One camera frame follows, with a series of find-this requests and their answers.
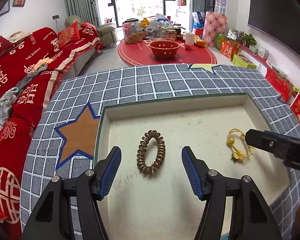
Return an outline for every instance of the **red plastic basket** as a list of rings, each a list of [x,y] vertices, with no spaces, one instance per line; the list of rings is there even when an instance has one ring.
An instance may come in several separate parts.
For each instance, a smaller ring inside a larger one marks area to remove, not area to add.
[[[180,48],[180,44],[175,41],[152,41],[149,48],[158,58],[172,58]]]

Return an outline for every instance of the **spiral hair tie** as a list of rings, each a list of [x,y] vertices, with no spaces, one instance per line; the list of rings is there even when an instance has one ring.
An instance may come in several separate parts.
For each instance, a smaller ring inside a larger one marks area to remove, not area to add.
[[[151,138],[154,138],[157,141],[157,157],[153,164],[149,167],[146,165],[146,151],[147,146]],[[152,172],[156,172],[157,169],[160,168],[164,161],[164,157],[166,155],[166,146],[164,145],[163,137],[156,130],[149,130],[145,133],[145,136],[142,137],[143,141],[140,141],[139,150],[137,154],[137,166],[139,171],[143,174],[152,174]]]
[[[245,155],[243,151],[239,151],[237,149],[237,147],[234,146],[234,137],[231,136],[231,134],[233,132],[241,133],[240,138],[243,141],[243,143],[245,145],[245,148],[247,149],[247,152],[248,152],[247,155]],[[232,160],[234,162],[242,163],[245,159],[248,159],[251,155],[253,155],[253,153],[251,152],[251,150],[253,149],[253,147],[247,145],[246,140],[245,140],[245,135],[239,129],[232,129],[232,130],[230,130],[230,132],[228,133],[228,136],[227,136],[227,146],[234,151],[232,153]]]

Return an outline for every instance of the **red round table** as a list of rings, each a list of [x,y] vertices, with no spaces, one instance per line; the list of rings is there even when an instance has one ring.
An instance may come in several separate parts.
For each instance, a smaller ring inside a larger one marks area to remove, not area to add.
[[[126,44],[121,40],[118,46],[118,54],[122,61],[132,66],[157,65],[167,63],[201,63],[216,64],[217,59],[210,49],[192,46],[191,51],[185,50],[184,41],[177,41],[181,47],[173,58],[161,59],[156,58],[149,48],[150,40],[142,41],[136,44]]]

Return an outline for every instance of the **gray recliner armchair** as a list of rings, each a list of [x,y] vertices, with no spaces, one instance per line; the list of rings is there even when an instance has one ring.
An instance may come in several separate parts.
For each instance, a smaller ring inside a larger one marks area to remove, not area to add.
[[[81,23],[84,21],[77,15],[72,15],[66,18],[65,27],[70,26],[71,24],[78,22],[78,29],[82,29]],[[115,23],[106,23],[97,27],[97,32],[99,38],[104,46],[117,43],[117,25]]]

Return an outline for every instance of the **brown star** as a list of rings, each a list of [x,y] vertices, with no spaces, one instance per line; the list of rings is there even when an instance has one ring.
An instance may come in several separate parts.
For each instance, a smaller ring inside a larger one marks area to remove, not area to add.
[[[99,121],[88,103],[74,121],[55,128],[64,139],[57,169],[77,153],[93,159]]]

